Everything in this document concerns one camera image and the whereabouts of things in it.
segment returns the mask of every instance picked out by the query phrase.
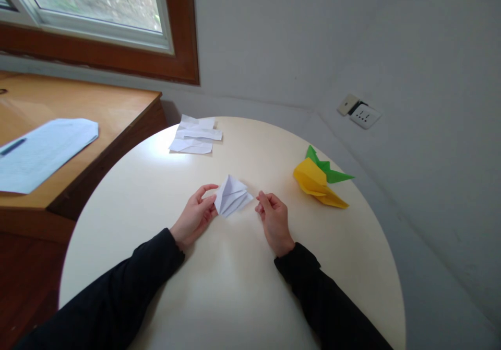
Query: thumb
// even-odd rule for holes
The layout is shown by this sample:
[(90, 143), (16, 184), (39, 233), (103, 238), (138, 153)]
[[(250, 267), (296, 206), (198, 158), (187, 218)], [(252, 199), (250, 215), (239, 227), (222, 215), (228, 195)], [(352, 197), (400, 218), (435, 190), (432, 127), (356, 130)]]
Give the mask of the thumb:
[(206, 197), (205, 199), (202, 200), (202, 202), (200, 203), (200, 205), (198, 206), (200, 208), (201, 211), (205, 211), (207, 210), (208, 208), (210, 208), (210, 206), (214, 203), (214, 201), (216, 201), (216, 195), (213, 194), (212, 196), (209, 196), (209, 197)]
[(259, 191), (259, 202), (263, 206), (263, 209), (265, 210), (266, 213), (273, 210), (270, 202), (268, 201), (268, 198), (265, 196), (263, 191)]

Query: floor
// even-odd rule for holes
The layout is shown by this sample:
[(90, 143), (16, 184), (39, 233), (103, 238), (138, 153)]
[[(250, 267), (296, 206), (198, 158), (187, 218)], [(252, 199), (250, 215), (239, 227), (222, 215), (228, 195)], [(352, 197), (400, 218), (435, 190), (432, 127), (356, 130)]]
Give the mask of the floor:
[(0, 350), (57, 311), (66, 247), (0, 233)]

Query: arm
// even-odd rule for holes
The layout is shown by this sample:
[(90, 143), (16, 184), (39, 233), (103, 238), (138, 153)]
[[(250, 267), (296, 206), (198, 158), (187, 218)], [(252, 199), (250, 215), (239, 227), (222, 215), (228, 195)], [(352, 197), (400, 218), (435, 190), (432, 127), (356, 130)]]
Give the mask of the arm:
[(159, 287), (181, 266), (181, 251), (197, 240), (217, 216), (218, 186), (202, 186), (169, 231), (163, 229), (132, 256), (100, 276), (15, 349), (125, 349), (135, 338)]
[(299, 299), (309, 326), (323, 348), (391, 349), (369, 319), (336, 283), (320, 270), (315, 256), (289, 233), (287, 206), (274, 194), (259, 192), (255, 210), (275, 265)]
[(301, 244), (275, 259), (323, 348), (391, 349), (384, 337)]

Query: pen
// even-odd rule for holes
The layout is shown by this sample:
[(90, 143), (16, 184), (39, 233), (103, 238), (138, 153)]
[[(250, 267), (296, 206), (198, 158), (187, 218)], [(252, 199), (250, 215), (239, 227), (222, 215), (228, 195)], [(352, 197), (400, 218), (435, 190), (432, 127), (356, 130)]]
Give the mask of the pen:
[(9, 154), (11, 151), (13, 151), (19, 145), (21, 145), (24, 141), (26, 141), (26, 138), (22, 138), (20, 140), (17, 140), (16, 142), (14, 142), (12, 145), (10, 145), (5, 150), (0, 151), (0, 158), (5, 157), (7, 154)]

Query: wall socket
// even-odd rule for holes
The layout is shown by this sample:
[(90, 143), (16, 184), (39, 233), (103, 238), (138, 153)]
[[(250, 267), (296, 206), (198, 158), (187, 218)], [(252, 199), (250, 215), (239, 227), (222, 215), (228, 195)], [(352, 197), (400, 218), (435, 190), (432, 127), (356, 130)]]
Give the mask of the wall socket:
[(369, 129), (380, 117), (381, 114), (379, 112), (366, 104), (361, 104), (351, 114), (350, 119), (363, 129)]
[(352, 94), (348, 94), (346, 96), (346, 98), (344, 99), (344, 101), (342, 101), (342, 103), (339, 105), (338, 107), (338, 112), (343, 115), (343, 116), (346, 116), (348, 115), (348, 112), (350, 112), (350, 110), (360, 101), (360, 99), (358, 99), (356, 96), (352, 95)]

